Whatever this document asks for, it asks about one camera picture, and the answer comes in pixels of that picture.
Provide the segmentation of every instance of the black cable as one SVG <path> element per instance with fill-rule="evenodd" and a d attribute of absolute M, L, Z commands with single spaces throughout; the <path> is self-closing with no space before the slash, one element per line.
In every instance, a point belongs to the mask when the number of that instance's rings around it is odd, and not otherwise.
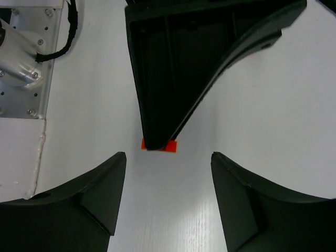
<path fill-rule="evenodd" d="M 66 54 L 67 51 L 70 49 L 72 41 L 75 38 L 76 35 L 76 30 L 78 28 L 78 12 L 76 8 L 76 1 L 75 0 L 70 0 L 70 3 L 68 3 L 68 8 L 69 8 L 69 14 L 68 14 L 68 21 L 70 23 L 70 29 L 69 29 L 69 36 L 67 43 L 63 49 L 61 49 L 58 52 L 55 52 L 53 54 L 48 54 L 48 55 L 42 55 L 42 54 L 37 54 L 36 56 L 36 62 L 45 62 L 49 61 L 52 59 L 57 59 L 61 57 L 62 55 Z"/>

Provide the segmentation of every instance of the metal bracket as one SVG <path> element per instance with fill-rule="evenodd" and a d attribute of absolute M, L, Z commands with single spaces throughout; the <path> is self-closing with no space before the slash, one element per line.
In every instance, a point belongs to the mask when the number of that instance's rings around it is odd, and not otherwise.
<path fill-rule="evenodd" d="M 60 18 L 61 9 L 15 8 L 10 25 L 36 44 L 43 54 L 49 54 L 56 51 Z M 12 87 L 0 80 L 0 117 L 44 119 L 53 69 L 53 60 L 44 62 L 41 66 L 43 78 L 24 87 Z"/>

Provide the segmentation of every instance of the screw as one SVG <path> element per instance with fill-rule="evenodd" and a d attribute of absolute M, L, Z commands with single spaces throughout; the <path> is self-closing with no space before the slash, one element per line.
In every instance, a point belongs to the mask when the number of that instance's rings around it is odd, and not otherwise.
<path fill-rule="evenodd" d="M 31 115 L 31 116 L 34 116 L 36 114 L 36 111 L 35 111 L 35 109 L 28 109 L 27 114 Z"/>
<path fill-rule="evenodd" d="M 53 15 L 53 13 L 51 12 L 51 10 L 49 10 L 49 9 L 45 9 L 44 13 L 47 15 L 47 17 L 51 17 Z"/>
<path fill-rule="evenodd" d="M 20 11 L 16 8 L 12 8 L 11 11 L 14 15 L 19 15 L 19 13 L 20 13 Z"/>

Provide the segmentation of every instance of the white table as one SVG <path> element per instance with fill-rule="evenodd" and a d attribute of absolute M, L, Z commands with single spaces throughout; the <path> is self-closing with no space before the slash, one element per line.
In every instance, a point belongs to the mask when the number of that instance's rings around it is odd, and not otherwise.
<path fill-rule="evenodd" d="M 109 251 L 225 251 L 213 151 L 288 188 L 336 197 L 336 19 L 323 7 L 309 1 L 273 47 L 224 73 L 168 154 L 140 149 L 125 1 L 78 2 L 78 40 L 55 64 L 37 193 L 125 151 Z M 59 47 L 67 31 L 64 11 Z"/>

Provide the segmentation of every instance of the small red object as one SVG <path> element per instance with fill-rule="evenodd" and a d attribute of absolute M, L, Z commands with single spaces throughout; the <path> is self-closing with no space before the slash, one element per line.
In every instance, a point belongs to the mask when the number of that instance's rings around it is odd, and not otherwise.
<path fill-rule="evenodd" d="M 147 150 L 144 139 L 142 139 L 141 149 Z M 166 148 L 162 150 L 158 150 L 158 151 L 176 153 L 177 152 L 177 141 L 174 141 L 174 140 L 169 141 Z"/>

